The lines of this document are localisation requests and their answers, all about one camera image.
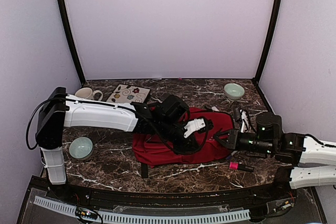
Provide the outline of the floral ceramic trivet tile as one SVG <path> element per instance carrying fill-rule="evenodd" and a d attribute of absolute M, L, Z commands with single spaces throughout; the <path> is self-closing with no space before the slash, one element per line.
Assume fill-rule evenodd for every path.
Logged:
<path fill-rule="evenodd" d="M 132 86 L 129 84 L 119 84 L 111 95 L 107 98 L 109 103 L 144 103 L 150 94 L 150 89 Z"/>

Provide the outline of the purple capped white marker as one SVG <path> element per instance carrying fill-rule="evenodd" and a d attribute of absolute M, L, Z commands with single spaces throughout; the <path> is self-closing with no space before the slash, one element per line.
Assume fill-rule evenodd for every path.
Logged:
<path fill-rule="evenodd" d="M 233 152 L 231 152 L 231 153 L 226 157 L 226 160 L 230 160 L 236 153 L 237 153 L 237 151 L 233 151 Z"/>

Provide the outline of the black curved table edge rail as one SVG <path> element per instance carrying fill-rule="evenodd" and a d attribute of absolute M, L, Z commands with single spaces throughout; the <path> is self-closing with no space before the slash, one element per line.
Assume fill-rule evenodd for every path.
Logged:
<path fill-rule="evenodd" d="M 96 189 L 68 184 L 51 186 L 40 177 L 32 176 L 30 187 L 43 190 L 48 196 L 62 198 L 66 202 L 76 202 L 82 206 L 111 208 L 116 205 L 135 207 L 204 207 L 228 205 L 230 207 L 259 207 L 274 200 L 294 199 L 298 190 L 290 189 L 285 183 L 271 183 L 256 187 L 221 190 L 207 193 L 131 193 Z"/>

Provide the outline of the red student backpack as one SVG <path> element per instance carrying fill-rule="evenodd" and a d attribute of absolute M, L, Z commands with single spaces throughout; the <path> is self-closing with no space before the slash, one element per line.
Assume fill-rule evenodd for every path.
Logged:
<path fill-rule="evenodd" d="M 214 126 L 209 130 L 205 145 L 199 152 L 191 155 L 175 154 L 161 142 L 157 135 L 135 134 L 132 143 L 135 158 L 140 163 L 151 167 L 171 164 L 201 164 L 226 158 L 231 151 L 218 143 L 214 135 L 234 127 L 232 116 L 226 112 L 190 108 L 191 120 L 202 116 L 211 120 Z"/>

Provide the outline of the green bowl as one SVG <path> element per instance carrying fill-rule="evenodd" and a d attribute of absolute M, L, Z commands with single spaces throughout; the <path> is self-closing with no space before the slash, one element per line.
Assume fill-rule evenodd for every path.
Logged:
<path fill-rule="evenodd" d="M 85 161 L 93 153 L 93 142 L 88 137 L 78 137 L 69 146 L 69 154 L 72 158 Z"/>
<path fill-rule="evenodd" d="M 242 86 L 236 83 L 228 83 L 224 86 L 224 92 L 227 98 L 236 101 L 245 95 L 245 90 Z"/>

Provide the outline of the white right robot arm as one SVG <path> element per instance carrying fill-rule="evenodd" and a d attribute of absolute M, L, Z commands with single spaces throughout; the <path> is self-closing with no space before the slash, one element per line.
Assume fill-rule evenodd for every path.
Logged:
<path fill-rule="evenodd" d="M 281 167 L 268 188 L 273 200 L 292 189 L 335 185 L 335 143 L 321 141 L 311 134 L 284 133 L 281 116 L 263 112 L 256 117 L 256 133 L 237 129 L 215 133 L 214 139 L 231 151 L 247 151 L 290 164 Z"/>

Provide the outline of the green bowl front left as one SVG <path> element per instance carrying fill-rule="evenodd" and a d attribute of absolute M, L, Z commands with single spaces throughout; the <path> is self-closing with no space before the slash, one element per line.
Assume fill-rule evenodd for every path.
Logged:
<path fill-rule="evenodd" d="M 69 154 L 72 158 L 85 161 L 93 153 L 93 142 L 88 137 L 78 137 L 69 146 Z"/>

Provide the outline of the pink yellow pastel highlighter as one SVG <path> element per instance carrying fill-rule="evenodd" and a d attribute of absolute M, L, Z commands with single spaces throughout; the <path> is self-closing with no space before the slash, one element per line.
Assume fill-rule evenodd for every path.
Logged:
<path fill-rule="evenodd" d="M 215 107 L 215 106 L 211 107 L 211 109 L 212 109 L 213 111 L 217 111 L 217 112 L 219 112 L 219 109 L 218 109 L 217 107 Z"/>

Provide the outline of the pink and black highlighter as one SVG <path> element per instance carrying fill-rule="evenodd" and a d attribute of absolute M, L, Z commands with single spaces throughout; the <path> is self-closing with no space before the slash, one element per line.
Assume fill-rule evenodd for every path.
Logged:
<path fill-rule="evenodd" d="M 254 172 L 254 168 L 252 166 L 247 166 L 247 165 L 235 163 L 235 162 L 230 162 L 229 169 L 241 170 L 241 171 L 250 172 L 250 173 Z"/>

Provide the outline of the green bowl back right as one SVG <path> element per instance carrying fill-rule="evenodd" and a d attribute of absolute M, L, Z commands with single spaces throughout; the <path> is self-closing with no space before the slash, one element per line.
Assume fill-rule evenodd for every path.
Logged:
<path fill-rule="evenodd" d="M 224 86 L 224 92 L 227 98 L 236 101 L 245 95 L 245 90 L 242 86 L 236 83 L 228 83 Z"/>

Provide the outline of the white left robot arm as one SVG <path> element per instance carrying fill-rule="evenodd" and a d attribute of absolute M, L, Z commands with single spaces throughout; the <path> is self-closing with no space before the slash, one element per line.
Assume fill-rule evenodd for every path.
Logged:
<path fill-rule="evenodd" d="M 66 88 L 57 87 L 50 97 L 32 112 L 26 128 L 26 138 L 34 117 L 37 116 L 36 144 L 40 148 L 48 181 L 54 193 L 63 201 L 74 197 L 74 189 L 67 182 L 62 134 L 65 127 L 85 126 L 124 132 L 157 135 L 174 154 L 192 155 L 205 142 L 198 143 L 197 133 L 208 134 L 210 123 L 201 116 L 191 118 L 189 106 L 179 97 L 169 95 L 156 103 L 108 103 L 79 98 L 67 94 Z"/>

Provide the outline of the cream floral mug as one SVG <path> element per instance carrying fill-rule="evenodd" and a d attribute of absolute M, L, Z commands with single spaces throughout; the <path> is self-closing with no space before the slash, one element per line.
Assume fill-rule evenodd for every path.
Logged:
<path fill-rule="evenodd" d="M 103 93 L 100 90 L 92 90 L 91 88 L 81 88 L 76 93 L 75 96 L 78 98 L 83 98 L 87 100 L 95 100 L 97 96 L 97 101 L 101 101 L 103 99 Z"/>

